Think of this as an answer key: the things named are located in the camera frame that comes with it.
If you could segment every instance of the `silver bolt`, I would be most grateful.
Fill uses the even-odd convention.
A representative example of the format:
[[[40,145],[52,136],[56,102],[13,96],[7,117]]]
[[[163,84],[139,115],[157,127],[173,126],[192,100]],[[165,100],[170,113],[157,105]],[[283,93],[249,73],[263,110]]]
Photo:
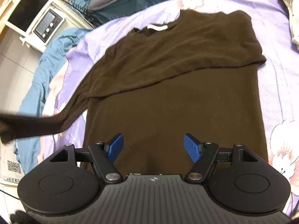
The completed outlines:
[[[200,173],[190,173],[190,174],[188,174],[188,179],[200,180],[200,179],[202,179],[202,175]]]
[[[118,173],[108,173],[106,175],[106,179],[110,181],[116,181],[120,179],[120,175]]]

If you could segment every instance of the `sweater sleeve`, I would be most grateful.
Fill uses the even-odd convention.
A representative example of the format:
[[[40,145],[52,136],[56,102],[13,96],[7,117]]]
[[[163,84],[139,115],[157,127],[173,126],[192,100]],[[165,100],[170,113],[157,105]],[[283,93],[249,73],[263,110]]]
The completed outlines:
[[[8,143],[16,138],[52,135],[67,130],[87,108],[88,99],[85,94],[90,90],[95,76],[94,72],[97,70],[99,62],[93,66],[82,80],[68,104],[59,114],[42,118],[0,114],[0,138],[2,143]]]

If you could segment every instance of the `tile floor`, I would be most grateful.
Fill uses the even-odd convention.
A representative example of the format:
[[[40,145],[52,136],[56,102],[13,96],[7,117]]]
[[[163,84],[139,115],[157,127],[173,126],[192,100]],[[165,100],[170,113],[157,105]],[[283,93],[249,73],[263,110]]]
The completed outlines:
[[[0,41],[0,111],[18,111],[25,97],[41,53],[22,46],[19,35],[9,29]],[[0,189],[17,195],[17,188],[7,187],[0,179]],[[19,200],[0,192],[0,215],[9,222],[9,214],[23,210]]]

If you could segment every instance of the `blue textured pad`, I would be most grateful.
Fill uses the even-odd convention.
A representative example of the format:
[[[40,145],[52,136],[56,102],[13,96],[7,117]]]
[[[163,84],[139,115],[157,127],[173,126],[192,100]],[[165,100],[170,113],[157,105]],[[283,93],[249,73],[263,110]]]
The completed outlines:
[[[107,157],[112,163],[114,163],[123,147],[124,136],[121,134],[113,143],[110,144],[109,151],[107,153]]]
[[[200,159],[201,154],[199,153],[199,148],[197,143],[195,143],[190,137],[187,135],[184,136],[184,147],[191,158],[191,160],[195,163]]]

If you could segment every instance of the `white machine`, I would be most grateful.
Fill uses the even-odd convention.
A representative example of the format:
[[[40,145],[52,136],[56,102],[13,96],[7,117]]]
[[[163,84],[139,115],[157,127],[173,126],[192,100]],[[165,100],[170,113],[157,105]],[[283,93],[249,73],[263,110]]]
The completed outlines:
[[[13,0],[3,21],[20,35],[23,44],[44,52],[47,44],[69,28],[94,27],[61,0]]]

